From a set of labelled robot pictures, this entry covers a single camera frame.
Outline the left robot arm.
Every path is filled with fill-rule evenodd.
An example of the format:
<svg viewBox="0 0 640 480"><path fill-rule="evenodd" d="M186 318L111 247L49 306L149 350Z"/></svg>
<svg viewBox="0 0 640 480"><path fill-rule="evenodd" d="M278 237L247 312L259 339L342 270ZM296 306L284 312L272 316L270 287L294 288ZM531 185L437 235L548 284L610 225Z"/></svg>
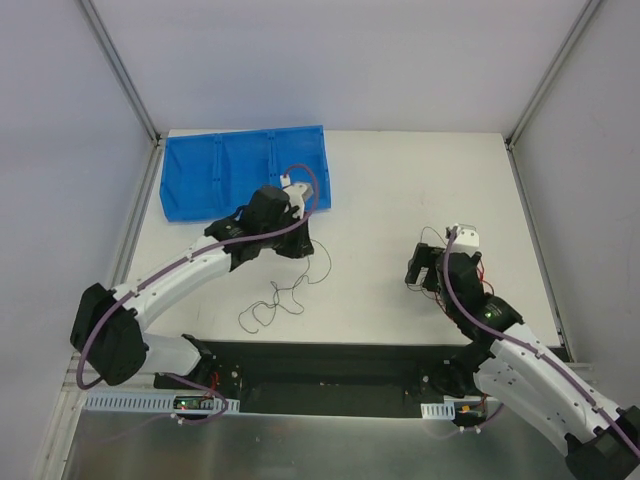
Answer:
<svg viewBox="0 0 640 480"><path fill-rule="evenodd" d="M210 380L213 355L190 334L169 338L149 333L169 307L206 282L233 272L264 249L300 259L313 254L309 214L313 187L284 178L279 187L258 189L248 204L210 224L191 246L148 276L108 289L88 287L78 306L70 343L79 353L76 382L91 366L99 381L120 385L138 373L173 374L188 388Z"/></svg>

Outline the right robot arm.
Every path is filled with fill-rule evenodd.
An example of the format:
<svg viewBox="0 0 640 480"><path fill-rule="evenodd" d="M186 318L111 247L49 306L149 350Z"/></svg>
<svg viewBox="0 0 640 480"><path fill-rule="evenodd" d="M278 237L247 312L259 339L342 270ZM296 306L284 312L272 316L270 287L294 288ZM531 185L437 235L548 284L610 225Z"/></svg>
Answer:
<svg viewBox="0 0 640 480"><path fill-rule="evenodd" d="M485 291L480 252L417 244L405 282L435 294L469 339L430 379L438 392L493 397L543 435L577 479L626 479L639 466L639 409L599 393Z"/></svg>

